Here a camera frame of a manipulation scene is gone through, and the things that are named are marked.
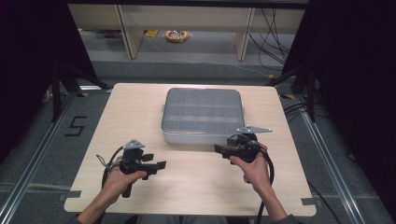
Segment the wooden table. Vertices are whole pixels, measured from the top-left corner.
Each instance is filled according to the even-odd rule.
[[[80,197],[68,198],[64,205],[66,211],[81,212],[100,191],[104,167],[96,154],[108,161],[117,148],[137,139],[146,145],[142,148],[145,153],[154,153],[151,163],[167,161],[166,168],[148,180],[137,181],[131,197],[120,197],[107,212],[257,216],[260,197],[244,183],[242,171],[215,153],[212,145],[176,145],[164,141],[163,105],[166,93],[174,87],[239,91],[245,123],[273,129],[272,133],[257,136],[269,148],[276,171],[274,189],[287,213],[303,217],[316,213],[314,205],[302,203],[302,199],[312,195],[276,89],[126,83],[117,84],[108,99],[71,188],[71,191],[81,191]]]

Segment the forearm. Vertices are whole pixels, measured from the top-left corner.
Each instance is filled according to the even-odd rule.
[[[99,193],[91,204],[78,216],[78,221],[83,224],[94,223],[109,206],[110,203],[106,202]]]
[[[277,222],[288,216],[271,187],[261,187],[257,191],[265,204],[271,222]]]

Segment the gray floor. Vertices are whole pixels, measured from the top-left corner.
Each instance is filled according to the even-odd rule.
[[[81,36],[97,75],[108,84],[193,82],[264,85],[270,75],[275,77],[280,75],[278,71],[261,66],[262,62],[270,68],[281,69],[281,63],[269,57],[262,56],[260,62],[259,51],[252,41],[248,43],[245,60],[238,62],[232,34],[192,32],[186,42],[174,44],[167,42],[163,32],[160,32],[156,38],[144,38],[134,60],[126,58],[124,45],[119,38],[104,38],[101,34],[91,31],[82,32]],[[293,41],[293,35],[279,37],[281,43],[287,47]],[[254,38],[262,42],[259,35],[254,35]],[[277,50],[268,49],[281,57]],[[291,93],[292,81],[293,78],[279,84],[277,86],[279,94]],[[79,82],[84,85],[90,84],[84,80]],[[74,98],[11,223],[63,223],[73,216],[63,209],[64,195],[73,184],[108,96],[109,93],[89,93],[86,97]],[[284,108],[297,104],[294,99],[281,98],[280,101]],[[359,165],[347,158],[347,145],[332,124],[331,116],[327,114],[325,107],[316,105],[315,109],[318,128],[366,223],[393,223]],[[50,126],[51,112],[51,103],[44,103],[36,119],[30,124],[31,128],[23,141],[1,164],[1,203],[6,201],[44,137]],[[77,123],[84,126],[84,130],[79,137],[67,137],[65,136],[67,133],[76,131],[69,128],[75,116],[86,116]],[[290,121],[290,130],[307,180],[324,197],[341,223],[353,223],[329,177],[301,112],[290,113],[287,119]],[[317,213],[313,217],[298,217],[298,219],[303,223],[336,223],[329,208],[319,201],[318,194],[313,190],[312,193],[318,200]],[[127,218],[127,215],[107,214],[103,223],[123,223]]]

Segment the cable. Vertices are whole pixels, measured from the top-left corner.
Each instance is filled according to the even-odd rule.
[[[108,172],[110,172],[111,165],[113,164],[114,158],[116,158],[117,154],[119,154],[119,152],[122,149],[123,149],[123,147],[119,147],[119,149],[117,149],[116,152],[114,152],[113,156],[111,157],[111,159],[108,163],[104,163],[104,159],[101,156],[96,155],[96,157],[99,159],[99,161],[106,167],[105,170],[103,171],[103,176],[102,176],[102,188],[106,183]],[[105,212],[103,212],[102,215],[99,216],[99,218],[97,218],[93,224],[101,224],[104,216],[105,216]]]
[[[294,113],[294,114],[292,114],[292,115],[294,115],[294,117],[292,117],[291,119],[289,119],[289,120],[288,120],[288,123],[290,123],[292,120],[294,120],[295,118],[297,118],[297,116],[301,115],[301,112],[297,112],[297,113]]]
[[[256,47],[260,50],[259,53],[262,51],[264,53],[266,53],[268,56],[270,56],[271,58],[273,58],[275,61],[284,64],[285,62],[282,61],[281,59],[279,59],[278,57],[275,56],[275,54],[271,53],[270,51],[268,51],[267,49],[264,49],[262,46],[265,42],[263,42],[261,45],[259,43],[257,43],[257,41],[253,38],[253,36],[251,34],[249,34],[251,40],[253,41],[253,43],[256,45]]]
[[[268,153],[265,151],[263,147],[260,148],[260,153],[264,156],[264,158],[267,160],[268,166],[270,168],[270,184],[274,183],[274,178],[275,178],[275,169],[274,169],[274,164],[272,163]],[[256,219],[256,224],[260,224],[262,222],[262,211],[264,210],[265,204],[262,202],[260,204],[260,209],[259,209],[259,214],[257,214],[257,219]]]
[[[279,59],[278,59],[275,55],[273,55],[271,52],[267,51],[266,49],[263,49],[263,48],[254,40],[253,36],[251,36],[251,35],[249,35],[249,36],[250,36],[250,38],[253,40],[253,43],[256,45],[256,47],[259,49],[259,62],[260,62],[260,64],[262,65],[262,67],[264,67],[264,68],[266,68],[266,69],[270,69],[270,70],[275,70],[275,71],[281,72],[282,70],[280,70],[280,69],[275,69],[275,68],[267,67],[267,66],[265,66],[265,65],[262,63],[262,57],[261,57],[262,51],[264,51],[268,56],[272,57],[272,58],[275,59],[275,60],[279,60]]]
[[[287,116],[290,112],[293,112],[293,111],[298,110],[298,109],[302,109],[302,108],[304,108],[304,107],[305,107],[305,105],[300,105],[300,106],[298,106],[298,107],[296,107],[296,108],[293,108],[293,109],[291,109],[291,110],[289,110],[289,111],[286,111],[286,112],[285,112],[285,116]]]
[[[332,208],[329,206],[329,204],[326,202],[326,200],[323,198],[323,196],[319,193],[319,191],[311,184],[311,182],[309,182],[309,180],[306,180],[308,182],[309,187],[311,187],[319,196],[319,198],[324,202],[324,204],[329,208],[330,212],[332,213],[332,215],[334,216],[335,220],[337,221],[337,223],[341,224],[340,219],[338,218],[338,216],[334,213],[334,211],[332,210]]]
[[[306,105],[306,103],[300,103],[300,104],[295,104],[295,105],[288,106],[288,107],[284,108],[283,111],[286,111],[286,110],[288,110],[290,108],[293,108],[293,107],[295,107],[297,105]]]
[[[286,51],[287,53],[289,53],[290,50],[280,43],[279,37],[277,36],[277,28],[276,28],[276,9],[273,8],[273,20],[272,20],[271,24],[270,24],[270,22],[267,20],[267,17],[265,16],[265,13],[264,13],[263,8],[262,8],[262,15],[264,16],[264,19],[265,19],[265,21],[266,21],[266,23],[267,23],[267,25],[268,25],[268,34],[267,34],[267,36],[266,36],[265,38],[263,38],[262,35],[260,35],[260,36],[262,37],[262,39],[264,40],[264,42],[267,43],[269,46],[271,46],[271,47],[274,48],[274,49],[278,49],[278,50],[280,51],[280,54],[281,54],[282,57],[283,57],[283,60],[286,60],[285,51]],[[267,37],[268,37],[269,34],[272,35],[272,37],[274,38],[274,40],[275,40],[275,42],[277,43],[278,47],[273,46],[272,44],[270,44],[270,43],[267,42]]]

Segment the handheld controller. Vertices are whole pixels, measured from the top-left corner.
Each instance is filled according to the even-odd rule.
[[[257,142],[257,137],[254,133],[233,135],[227,138],[226,147],[215,144],[215,151],[221,154],[223,159],[230,159],[231,156],[236,156],[245,162],[253,162],[260,150],[260,144]]]
[[[155,164],[144,164],[143,161],[152,161],[154,154],[143,154],[141,147],[142,143],[137,140],[132,140],[126,144],[123,149],[122,160],[120,161],[120,170],[129,175],[136,171],[145,171],[147,175],[143,177],[144,180],[149,179],[149,175],[156,175],[158,170],[165,168],[166,161],[159,161]],[[122,197],[129,198],[131,196],[132,184],[122,193]]]

